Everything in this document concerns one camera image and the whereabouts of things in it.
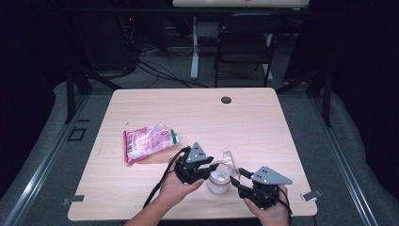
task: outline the human hand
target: human hand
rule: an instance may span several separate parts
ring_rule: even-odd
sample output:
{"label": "human hand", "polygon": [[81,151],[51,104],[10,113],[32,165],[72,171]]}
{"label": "human hand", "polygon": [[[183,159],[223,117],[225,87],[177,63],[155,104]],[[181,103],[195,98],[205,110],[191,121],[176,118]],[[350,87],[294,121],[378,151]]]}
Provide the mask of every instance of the human hand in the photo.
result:
{"label": "human hand", "polygon": [[164,183],[161,185],[159,195],[156,199],[168,204],[170,207],[181,202],[186,195],[197,190],[203,183],[203,179],[197,180],[192,185],[184,184],[174,172],[176,161],[170,167],[170,173],[167,175]]}
{"label": "human hand", "polygon": [[[287,187],[280,185],[279,188],[288,196]],[[279,199],[284,203],[287,203],[287,199],[282,192],[279,193]],[[244,199],[244,202],[249,211],[261,221],[263,226],[289,225],[288,210],[281,203],[277,202],[275,206],[263,210],[250,199]]]}

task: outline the chair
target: chair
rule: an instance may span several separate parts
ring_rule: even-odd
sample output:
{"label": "chair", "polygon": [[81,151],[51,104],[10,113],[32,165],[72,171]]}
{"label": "chair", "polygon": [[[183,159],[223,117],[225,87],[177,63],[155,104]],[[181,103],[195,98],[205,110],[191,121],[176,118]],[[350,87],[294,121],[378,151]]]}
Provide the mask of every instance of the chair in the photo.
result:
{"label": "chair", "polygon": [[[283,20],[275,15],[235,13],[222,19],[217,30],[215,54],[215,87],[217,88],[219,62],[267,64],[263,86],[267,85],[277,36],[284,29]],[[272,34],[267,44],[265,34]]]}

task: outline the black round hole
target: black round hole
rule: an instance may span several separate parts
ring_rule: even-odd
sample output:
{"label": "black round hole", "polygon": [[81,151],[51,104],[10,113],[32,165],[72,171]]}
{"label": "black round hole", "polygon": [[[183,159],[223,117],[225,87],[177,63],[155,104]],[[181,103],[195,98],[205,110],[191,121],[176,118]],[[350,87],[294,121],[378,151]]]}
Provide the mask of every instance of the black round hole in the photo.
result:
{"label": "black round hole", "polygon": [[228,96],[224,96],[224,97],[222,97],[221,101],[223,104],[229,104],[229,103],[231,103],[231,98]]}

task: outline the table top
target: table top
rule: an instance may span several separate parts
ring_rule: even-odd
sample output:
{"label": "table top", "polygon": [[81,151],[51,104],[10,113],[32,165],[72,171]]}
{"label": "table top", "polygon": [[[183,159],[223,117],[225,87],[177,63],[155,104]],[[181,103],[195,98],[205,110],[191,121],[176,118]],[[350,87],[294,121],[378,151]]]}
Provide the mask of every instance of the table top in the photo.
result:
{"label": "table top", "polygon": [[[223,104],[228,96],[231,103]],[[130,166],[124,162],[123,131],[163,123],[179,134],[177,145]],[[269,88],[120,89],[109,103],[73,202],[70,220],[126,220],[137,214],[161,179],[168,160],[198,142],[208,156],[231,151],[235,164],[248,171],[265,165],[293,181],[287,185],[295,216],[313,216],[310,191],[278,97]],[[222,195],[205,182],[174,206],[164,219],[253,218],[237,188]],[[241,178],[250,186],[250,180]]]}
{"label": "table top", "polygon": [[174,7],[306,8],[310,0],[173,0]]}

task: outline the pink snack bag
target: pink snack bag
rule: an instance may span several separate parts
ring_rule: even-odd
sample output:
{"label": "pink snack bag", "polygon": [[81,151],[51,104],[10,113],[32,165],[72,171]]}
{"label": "pink snack bag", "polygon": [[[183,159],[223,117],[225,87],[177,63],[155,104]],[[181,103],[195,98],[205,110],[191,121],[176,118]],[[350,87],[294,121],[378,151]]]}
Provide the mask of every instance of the pink snack bag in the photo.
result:
{"label": "pink snack bag", "polygon": [[125,162],[133,165],[152,153],[172,147],[179,142],[178,135],[159,123],[133,132],[124,131]]}

